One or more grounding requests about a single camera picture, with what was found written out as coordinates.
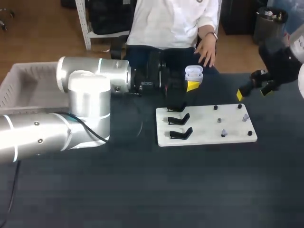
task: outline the black holder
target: black holder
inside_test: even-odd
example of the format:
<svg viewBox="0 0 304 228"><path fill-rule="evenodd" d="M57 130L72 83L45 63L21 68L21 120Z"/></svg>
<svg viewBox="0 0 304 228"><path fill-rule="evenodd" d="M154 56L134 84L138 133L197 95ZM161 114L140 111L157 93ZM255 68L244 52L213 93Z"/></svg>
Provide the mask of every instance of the black holder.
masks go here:
<svg viewBox="0 0 304 228"><path fill-rule="evenodd" d="M192 133L193 133L193 128L190 127L185 133L170 132L170 137L171 139L187 140Z"/></svg>
<svg viewBox="0 0 304 228"><path fill-rule="evenodd" d="M186 107L187 107L187 103L184 102L181 107L168 107L167 109L168 109L168 112L182 113Z"/></svg>
<svg viewBox="0 0 304 228"><path fill-rule="evenodd" d="M178 119L174 117L168 117L169 125L180 125L183 126L187 123L187 121L190 119L190 114L187 113L184 118Z"/></svg>

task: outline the wristwatch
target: wristwatch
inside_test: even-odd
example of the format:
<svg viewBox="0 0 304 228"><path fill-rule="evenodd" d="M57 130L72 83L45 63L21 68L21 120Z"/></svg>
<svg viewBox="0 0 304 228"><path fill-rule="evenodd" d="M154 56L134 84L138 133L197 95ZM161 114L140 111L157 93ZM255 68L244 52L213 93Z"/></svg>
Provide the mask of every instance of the wristwatch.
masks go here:
<svg viewBox="0 0 304 228"><path fill-rule="evenodd" d="M212 34L214 37L215 37L215 40L216 41L218 41L218 36L217 36L217 34L215 33L215 32L209 32L209 33L207 33L206 35L205 35L205 37L208 35L208 34Z"/></svg>

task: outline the cable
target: cable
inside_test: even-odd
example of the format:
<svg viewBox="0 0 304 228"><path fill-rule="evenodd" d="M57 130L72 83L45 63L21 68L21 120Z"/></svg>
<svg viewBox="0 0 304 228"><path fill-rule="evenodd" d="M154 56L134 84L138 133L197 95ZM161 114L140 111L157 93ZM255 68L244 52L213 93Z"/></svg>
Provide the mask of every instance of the cable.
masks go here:
<svg viewBox="0 0 304 228"><path fill-rule="evenodd" d="M135 106L136 108L136 111L138 113L138 115L141 117L141 110L139 109L139 107L136 105L135 101L133 99L130 99L131 102L133 103L133 105ZM67 112L55 112L56 114L59 114L59 115L67 115L71 118L73 118L74 120L76 120L77 122L79 122L85 129L87 129L92 135L94 135L97 139L100 139L101 141L105 142L105 143L108 143L109 141L104 139L103 137L101 137L100 135L98 135L96 132L94 132L90 127L88 127L81 119L79 119L77 116L75 116L74 114L71 114L71 113L67 113ZM142 129L143 129L143 120L141 119L141 127L136 135L136 138L141 134L142 132Z"/></svg>
<svg viewBox="0 0 304 228"><path fill-rule="evenodd" d="M123 95L123 97L126 98L127 96L131 96L131 95L132 95L132 94L127 94L127 93L126 93L126 94ZM142 130L143 130L142 112L141 112L140 108L138 107L138 105L135 103L134 99L132 99L132 97L131 97L130 100L127 99L127 101L131 101L132 104L135 106L136 111L137 111L137 114L138 114L138 116L140 117L140 120L141 120L141 127L140 127L140 129L139 129L139 131L138 131L138 133L137 133L137 135L136 135L136 138L137 138L137 137L141 134L141 132L142 132Z"/></svg>
<svg viewBox="0 0 304 228"><path fill-rule="evenodd" d="M3 228L5 226L5 224L7 223L8 216L9 216L9 214L11 212L12 207L13 207L13 202L14 202L15 194L16 194L16 185L17 185L18 177L19 177L20 165L21 165L21 161L17 161L17 166L16 166L16 170L15 170L15 176L14 176L14 181L13 181L13 187L12 187L11 195L10 195L9 209L8 209L6 218L4 219L4 221L0 225L0 228Z"/></svg>
<svg viewBox="0 0 304 228"><path fill-rule="evenodd" d="M59 114L59 115L67 115L73 119L75 119L77 122L79 122L81 125L83 125L83 127L85 129L87 129L92 135L94 135L97 139L100 139L101 141L105 142L105 143L108 143L109 141L104 139L103 137L101 137L100 135L98 135L96 132L94 132L91 128L89 128L85 122L83 122L81 119L79 119L77 116L71 114L71 113L66 113L66 112L55 112L56 114Z"/></svg>

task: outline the jeans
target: jeans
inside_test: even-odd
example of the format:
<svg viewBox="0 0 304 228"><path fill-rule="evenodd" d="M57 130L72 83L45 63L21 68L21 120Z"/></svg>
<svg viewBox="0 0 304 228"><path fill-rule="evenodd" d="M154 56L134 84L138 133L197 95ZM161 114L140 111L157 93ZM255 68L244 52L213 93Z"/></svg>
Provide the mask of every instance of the jeans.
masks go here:
<svg viewBox="0 0 304 228"><path fill-rule="evenodd" d="M128 60L132 68L146 66L151 51L160 51L160 49L150 46L127 46L125 60ZM199 64L200 54L194 54L195 49L190 48L171 48L163 51L164 61L169 69L178 70L185 69L189 65ZM218 74L215 67L204 67L204 74Z"/></svg>

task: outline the plastic bin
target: plastic bin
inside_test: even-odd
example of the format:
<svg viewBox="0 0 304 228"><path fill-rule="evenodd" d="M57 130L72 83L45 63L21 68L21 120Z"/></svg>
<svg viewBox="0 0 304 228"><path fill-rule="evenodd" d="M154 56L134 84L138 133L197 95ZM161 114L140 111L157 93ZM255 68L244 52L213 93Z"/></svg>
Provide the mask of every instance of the plastic bin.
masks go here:
<svg viewBox="0 0 304 228"><path fill-rule="evenodd" d="M56 81L57 62L14 64L0 85L0 114L67 110Z"/></svg>
<svg viewBox="0 0 304 228"><path fill-rule="evenodd" d="M281 19L278 17L274 19L266 15L266 11L272 11L273 15L281 13ZM253 35L255 44L261 44L271 37L283 37L284 25L288 20L288 13L285 10L274 7L261 7L257 14L256 28Z"/></svg>

